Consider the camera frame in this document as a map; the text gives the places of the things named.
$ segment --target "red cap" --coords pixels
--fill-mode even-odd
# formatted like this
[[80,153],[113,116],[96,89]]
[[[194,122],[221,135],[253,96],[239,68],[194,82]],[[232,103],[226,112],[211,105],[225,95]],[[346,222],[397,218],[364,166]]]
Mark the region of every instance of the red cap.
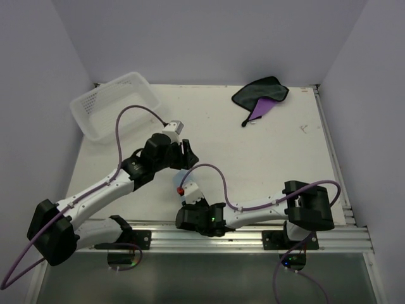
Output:
[[181,188],[181,187],[177,187],[177,193],[178,193],[179,195],[183,196],[183,195],[184,195],[184,189]]

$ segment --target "white table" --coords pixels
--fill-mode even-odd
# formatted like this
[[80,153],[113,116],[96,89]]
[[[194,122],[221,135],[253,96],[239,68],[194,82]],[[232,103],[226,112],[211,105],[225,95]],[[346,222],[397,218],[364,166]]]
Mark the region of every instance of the white table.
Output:
[[[242,128],[248,112],[231,101],[239,86],[153,85],[161,97],[166,121],[181,120],[182,138],[190,140],[200,163],[217,165],[225,174],[231,201],[253,200],[284,188],[284,182],[314,182],[333,179],[321,118],[312,88],[291,87],[287,99],[256,124]],[[156,119],[122,139],[123,158],[162,126]],[[115,143],[100,145],[82,141],[68,195],[73,195],[107,176],[118,161]],[[181,207],[172,178],[177,171],[166,169],[136,192],[122,197],[97,212],[94,219],[118,214],[127,220],[174,221]],[[193,172],[209,203],[223,199],[218,174],[210,168]],[[334,186],[327,186],[329,198]],[[338,201],[333,208],[336,225],[345,225]]]

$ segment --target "white wall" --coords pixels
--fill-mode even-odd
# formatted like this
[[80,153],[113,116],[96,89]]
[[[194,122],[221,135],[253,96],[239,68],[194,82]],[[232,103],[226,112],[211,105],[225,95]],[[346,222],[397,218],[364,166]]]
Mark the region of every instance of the white wall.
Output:
[[405,2],[369,0],[321,85],[357,221],[391,303],[404,303]]
[[[89,77],[48,0],[0,2],[0,277],[28,243],[36,205],[65,195],[81,132],[69,102]],[[22,267],[37,258],[31,250]],[[21,303],[31,275],[0,303]]]
[[93,80],[319,84],[366,0],[53,0]]

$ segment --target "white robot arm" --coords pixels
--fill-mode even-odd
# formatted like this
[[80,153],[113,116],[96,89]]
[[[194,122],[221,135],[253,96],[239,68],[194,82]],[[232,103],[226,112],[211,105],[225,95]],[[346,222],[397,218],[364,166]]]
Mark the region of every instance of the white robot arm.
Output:
[[[29,240],[37,238],[34,246],[50,265],[64,262],[80,248],[132,240],[132,229],[117,215],[103,221],[85,221],[114,200],[152,181],[155,173],[164,168],[192,168],[199,159],[188,140],[180,142],[182,129],[180,121],[166,124],[162,133],[153,134],[143,149],[123,160],[118,169],[98,183],[57,203],[46,199],[37,205],[27,237]],[[37,237],[39,231],[60,212],[63,216]]]
[[284,233],[289,241],[302,241],[313,231],[334,228],[327,190],[315,186],[294,196],[307,186],[303,182],[289,181],[285,189],[262,199],[209,205],[195,181],[178,188],[183,207],[176,217],[179,229],[196,231],[205,236],[223,236],[242,226],[285,220]]

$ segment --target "laundry basket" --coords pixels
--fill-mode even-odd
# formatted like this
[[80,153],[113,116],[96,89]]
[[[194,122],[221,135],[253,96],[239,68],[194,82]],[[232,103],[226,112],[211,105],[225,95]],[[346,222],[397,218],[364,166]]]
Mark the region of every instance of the laundry basket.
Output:
[[[116,118],[126,106],[142,105],[156,111],[160,104],[146,79],[133,72],[81,95],[70,103],[70,109],[89,140],[108,143],[115,138]],[[146,121],[148,115],[140,109],[128,110],[120,119],[120,134]]]

